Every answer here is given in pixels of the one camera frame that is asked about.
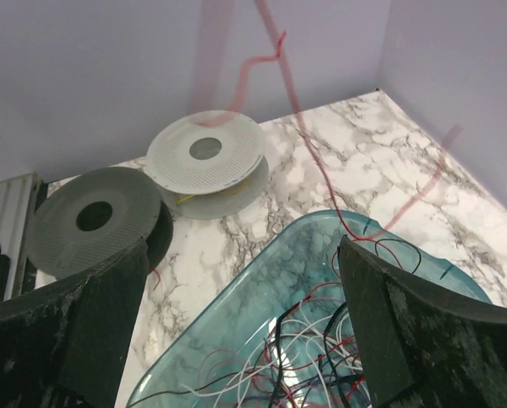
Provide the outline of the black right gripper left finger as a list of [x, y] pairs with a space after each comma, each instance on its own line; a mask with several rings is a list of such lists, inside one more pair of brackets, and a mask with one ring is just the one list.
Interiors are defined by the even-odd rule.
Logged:
[[138, 240], [0, 303], [0, 407], [112, 407], [149, 274]]

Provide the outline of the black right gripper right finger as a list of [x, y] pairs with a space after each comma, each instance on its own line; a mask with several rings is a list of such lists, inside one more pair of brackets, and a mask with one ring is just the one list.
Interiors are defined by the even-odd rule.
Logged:
[[507, 407], [507, 308], [408, 273], [343, 237], [340, 276], [375, 407]]

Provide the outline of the dark grey perforated spool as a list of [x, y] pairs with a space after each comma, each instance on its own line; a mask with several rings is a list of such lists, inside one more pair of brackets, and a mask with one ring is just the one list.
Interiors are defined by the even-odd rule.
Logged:
[[148, 175], [106, 167], [74, 178], [41, 204], [26, 232], [26, 252], [37, 269], [64, 279], [142, 239], [156, 267], [173, 232], [172, 215]]

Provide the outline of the teal transparent plastic bin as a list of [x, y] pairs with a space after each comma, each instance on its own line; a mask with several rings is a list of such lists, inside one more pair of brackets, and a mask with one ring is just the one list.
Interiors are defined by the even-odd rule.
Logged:
[[470, 298], [464, 271], [353, 213], [292, 222], [162, 354], [130, 407], [368, 407], [336, 250], [351, 231], [395, 266]]

